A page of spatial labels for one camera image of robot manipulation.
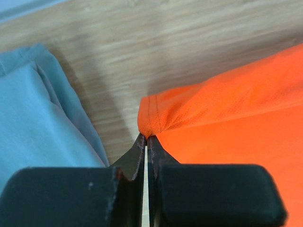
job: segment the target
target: light blue fabric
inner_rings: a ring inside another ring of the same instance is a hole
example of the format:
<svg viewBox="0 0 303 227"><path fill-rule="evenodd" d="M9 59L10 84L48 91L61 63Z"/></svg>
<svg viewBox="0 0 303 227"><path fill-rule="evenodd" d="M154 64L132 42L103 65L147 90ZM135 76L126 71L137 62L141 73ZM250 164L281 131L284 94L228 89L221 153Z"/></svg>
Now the light blue fabric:
<svg viewBox="0 0 303 227"><path fill-rule="evenodd" d="M18 170L109 166L59 62L41 44L0 54L0 194Z"/></svg>

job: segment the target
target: orange mesh shirt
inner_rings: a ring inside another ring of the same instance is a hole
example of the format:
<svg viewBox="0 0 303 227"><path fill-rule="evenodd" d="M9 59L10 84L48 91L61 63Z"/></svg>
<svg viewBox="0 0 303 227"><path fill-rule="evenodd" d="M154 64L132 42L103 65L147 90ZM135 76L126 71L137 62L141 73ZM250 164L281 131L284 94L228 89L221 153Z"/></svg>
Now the orange mesh shirt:
<svg viewBox="0 0 303 227"><path fill-rule="evenodd" d="M144 97L139 131L180 163L249 163L273 176L303 227L303 44L213 77Z"/></svg>

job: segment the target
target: fabric seam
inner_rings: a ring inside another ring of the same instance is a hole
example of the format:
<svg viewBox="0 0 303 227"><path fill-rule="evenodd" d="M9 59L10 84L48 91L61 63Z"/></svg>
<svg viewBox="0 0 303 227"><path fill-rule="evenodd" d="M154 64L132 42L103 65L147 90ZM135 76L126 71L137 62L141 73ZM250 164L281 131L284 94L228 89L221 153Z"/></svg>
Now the fabric seam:
<svg viewBox="0 0 303 227"><path fill-rule="evenodd" d="M158 118L158 122L159 122L159 128L160 128L160 132L162 132L160 116L159 116L159 111L158 111L158 101L157 101L157 96L156 95L155 95L155 100L156 100L156 110L157 110L157 118Z"/></svg>
<svg viewBox="0 0 303 227"><path fill-rule="evenodd" d="M147 107L147 114L148 114L148 124L151 125L152 127L152 124L151 124L151 117L150 117L150 104L151 103L151 98L148 96L148 107Z"/></svg>
<svg viewBox="0 0 303 227"><path fill-rule="evenodd" d="M2 62L0 61L0 70L1 70L1 74L3 74L3 76L4 75L6 75L6 73L5 73L5 71L4 71L4 67L3 67L3 64L2 64Z"/></svg>

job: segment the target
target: clip jaw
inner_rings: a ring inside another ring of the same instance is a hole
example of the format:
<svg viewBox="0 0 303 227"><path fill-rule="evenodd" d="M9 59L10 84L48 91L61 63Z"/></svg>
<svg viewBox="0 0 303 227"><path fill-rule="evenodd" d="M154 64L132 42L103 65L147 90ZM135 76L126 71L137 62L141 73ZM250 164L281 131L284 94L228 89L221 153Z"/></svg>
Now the clip jaw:
<svg viewBox="0 0 303 227"><path fill-rule="evenodd" d="M139 135L109 168L26 168L0 196L0 226L141 227L148 146L150 227L280 227L286 210L257 165L181 165Z"/></svg>

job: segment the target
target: wood grain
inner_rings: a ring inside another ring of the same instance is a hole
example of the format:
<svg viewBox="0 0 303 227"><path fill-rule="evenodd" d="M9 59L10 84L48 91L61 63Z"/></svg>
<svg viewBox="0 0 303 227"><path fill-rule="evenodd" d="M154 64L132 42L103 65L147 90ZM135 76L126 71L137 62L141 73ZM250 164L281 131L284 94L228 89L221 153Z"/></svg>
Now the wood grain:
<svg viewBox="0 0 303 227"><path fill-rule="evenodd" d="M301 43L302 12L301 0L70 0L0 25L0 51L46 45L113 163L137 137L142 96Z"/></svg>

